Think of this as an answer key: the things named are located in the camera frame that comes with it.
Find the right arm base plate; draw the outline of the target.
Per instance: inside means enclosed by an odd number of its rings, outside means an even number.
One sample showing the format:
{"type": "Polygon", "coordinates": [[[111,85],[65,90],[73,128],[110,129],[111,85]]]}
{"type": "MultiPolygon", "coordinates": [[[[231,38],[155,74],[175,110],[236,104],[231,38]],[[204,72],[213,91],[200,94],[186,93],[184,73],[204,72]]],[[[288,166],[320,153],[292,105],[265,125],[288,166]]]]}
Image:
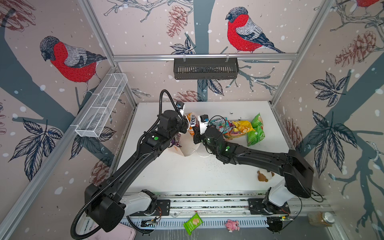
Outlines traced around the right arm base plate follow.
{"type": "Polygon", "coordinates": [[[290,215],[291,211],[288,203],[284,203],[281,207],[276,206],[269,201],[261,198],[248,199],[249,211],[251,215],[290,215]]]}

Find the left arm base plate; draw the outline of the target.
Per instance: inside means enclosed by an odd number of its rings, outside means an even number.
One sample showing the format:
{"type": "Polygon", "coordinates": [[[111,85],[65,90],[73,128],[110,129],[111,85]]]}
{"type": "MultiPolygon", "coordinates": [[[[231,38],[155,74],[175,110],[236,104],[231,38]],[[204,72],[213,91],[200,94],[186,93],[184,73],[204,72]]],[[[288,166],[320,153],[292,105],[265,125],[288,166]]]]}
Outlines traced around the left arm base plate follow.
{"type": "Polygon", "coordinates": [[[136,212],[130,215],[130,217],[159,217],[160,215],[163,216],[169,216],[170,215],[170,208],[171,208],[171,201],[170,200],[157,200],[157,205],[153,212],[136,212]]]}

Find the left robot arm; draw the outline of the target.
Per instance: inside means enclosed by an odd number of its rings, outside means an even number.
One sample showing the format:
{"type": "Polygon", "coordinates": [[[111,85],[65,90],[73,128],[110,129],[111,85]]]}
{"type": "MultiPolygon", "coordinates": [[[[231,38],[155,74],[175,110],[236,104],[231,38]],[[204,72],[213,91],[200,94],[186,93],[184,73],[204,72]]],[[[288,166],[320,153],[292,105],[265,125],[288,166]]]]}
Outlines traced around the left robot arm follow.
{"type": "Polygon", "coordinates": [[[113,230],[126,215],[121,200],[138,175],[171,144],[178,133],[186,133],[188,123],[179,111],[166,110],[155,125],[139,139],[135,153],[109,178],[98,186],[90,184],[85,190],[86,213],[98,224],[98,230],[113,230]]]}

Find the beige paper bag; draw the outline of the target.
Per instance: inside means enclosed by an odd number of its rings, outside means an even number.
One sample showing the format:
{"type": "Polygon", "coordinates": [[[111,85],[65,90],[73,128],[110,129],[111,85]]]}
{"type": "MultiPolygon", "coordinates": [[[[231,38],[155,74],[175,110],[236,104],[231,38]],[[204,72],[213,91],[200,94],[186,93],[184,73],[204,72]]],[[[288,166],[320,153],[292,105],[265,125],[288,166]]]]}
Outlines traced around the beige paper bag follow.
{"type": "Polygon", "coordinates": [[[193,136],[188,131],[186,134],[177,134],[171,144],[172,146],[169,150],[182,157],[188,157],[192,154],[197,154],[201,158],[208,158],[210,156],[202,143],[194,144],[193,136]]]}

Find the small colourful candy packet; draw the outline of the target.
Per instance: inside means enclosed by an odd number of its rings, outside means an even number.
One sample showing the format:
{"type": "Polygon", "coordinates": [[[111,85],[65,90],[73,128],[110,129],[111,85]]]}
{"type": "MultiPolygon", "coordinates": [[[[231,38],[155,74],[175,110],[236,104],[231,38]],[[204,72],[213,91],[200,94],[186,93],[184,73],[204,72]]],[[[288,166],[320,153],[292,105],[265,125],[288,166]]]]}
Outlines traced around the small colourful candy packet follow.
{"type": "Polygon", "coordinates": [[[196,132],[200,131],[199,119],[194,113],[187,113],[186,118],[189,125],[188,132],[191,136],[194,136],[196,132]]]}

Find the yellow chips bag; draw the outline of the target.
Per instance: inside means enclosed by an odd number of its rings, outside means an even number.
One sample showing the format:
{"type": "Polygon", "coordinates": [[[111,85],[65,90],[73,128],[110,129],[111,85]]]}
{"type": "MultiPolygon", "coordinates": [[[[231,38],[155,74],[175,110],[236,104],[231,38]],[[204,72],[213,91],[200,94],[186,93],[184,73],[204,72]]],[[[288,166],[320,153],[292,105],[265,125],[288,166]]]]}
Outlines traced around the yellow chips bag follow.
{"type": "Polygon", "coordinates": [[[255,129],[253,128],[251,122],[249,121],[240,121],[241,123],[241,126],[239,127],[239,129],[243,132],[243,134],[247,134],[249,132],[254,132],[255,129]]]}

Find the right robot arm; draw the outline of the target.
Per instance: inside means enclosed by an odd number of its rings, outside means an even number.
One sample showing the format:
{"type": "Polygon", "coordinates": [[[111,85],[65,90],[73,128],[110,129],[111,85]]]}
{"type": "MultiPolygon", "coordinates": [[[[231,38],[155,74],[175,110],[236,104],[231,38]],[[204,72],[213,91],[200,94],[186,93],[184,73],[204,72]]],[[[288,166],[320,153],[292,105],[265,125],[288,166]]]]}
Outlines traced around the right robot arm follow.
{"type": "Polygon", "coordinates": [[[249,149],[236,143],[225,141],[224,135],[215,127],[208,126],[204,133],[193,127],[194,143],[203,143],[207,151],[225,164],[247,165],[278,174],[284,179],[267,190],[261,203],[250,206],[251,211],[270,216],[281,211],[293,197],[312,197],[314,169],[297,152],[269,153],[249,149]]]}

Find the orange Fox's candy bag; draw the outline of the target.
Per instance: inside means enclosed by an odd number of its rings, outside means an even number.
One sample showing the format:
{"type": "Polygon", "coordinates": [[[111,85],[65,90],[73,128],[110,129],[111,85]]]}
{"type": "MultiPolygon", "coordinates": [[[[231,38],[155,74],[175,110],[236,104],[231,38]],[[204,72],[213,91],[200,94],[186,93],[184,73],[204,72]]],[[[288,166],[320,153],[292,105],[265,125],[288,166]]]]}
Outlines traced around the orange Fox's candy bag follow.
{"type": "Polygon", "coordinates": [[[224,137],[226,139],[234,139],[234,138],[242,137],[244,134],[239,129],[240,126],[241,126],[240,121],[228,121],[226,130],[224,132],[224,137]]]}

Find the teal Fox's candy bag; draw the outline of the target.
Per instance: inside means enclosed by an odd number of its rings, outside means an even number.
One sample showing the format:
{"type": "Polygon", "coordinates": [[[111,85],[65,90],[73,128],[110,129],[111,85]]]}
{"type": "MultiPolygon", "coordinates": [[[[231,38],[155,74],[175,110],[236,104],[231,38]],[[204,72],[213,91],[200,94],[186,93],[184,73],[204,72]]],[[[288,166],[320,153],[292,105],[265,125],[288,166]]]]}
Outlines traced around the teal Fox's candy bag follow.
{"type": "Polygon", "coordinates": [[[227,118],[218,117],[215,120],[210,121],[210,125],[214,125],[219,132],[226,134],[231,131],[232,129],[232,123],[227,120],[227,118]]]}

